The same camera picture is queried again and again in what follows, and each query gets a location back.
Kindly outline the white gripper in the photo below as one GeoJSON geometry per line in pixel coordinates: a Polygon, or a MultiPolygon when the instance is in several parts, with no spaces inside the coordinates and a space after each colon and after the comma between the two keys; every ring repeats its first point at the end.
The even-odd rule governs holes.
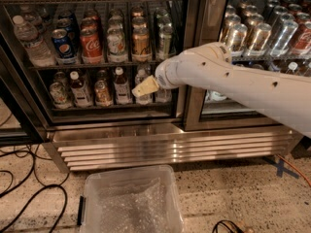
{"type": "Polygon", "coordinates": [[[135,97],[142,97],[159,90],[159,85],[164,89],[174,89],[182,85],[177,76],[179,60],[176,56],[162,61],[155,68],[155,77],[148,76],[132,89],[135,97]]]}

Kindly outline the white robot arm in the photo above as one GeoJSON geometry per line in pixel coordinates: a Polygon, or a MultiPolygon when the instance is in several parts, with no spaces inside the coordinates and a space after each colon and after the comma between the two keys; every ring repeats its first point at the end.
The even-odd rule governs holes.
{"type": "Polygon", "coordinates": [[[132,89],[139,98],[159,89],[190,85],[215,90],[311,137],[311,78],[239,67],[220,42],[184,50],[161,62],[132,89]]]}

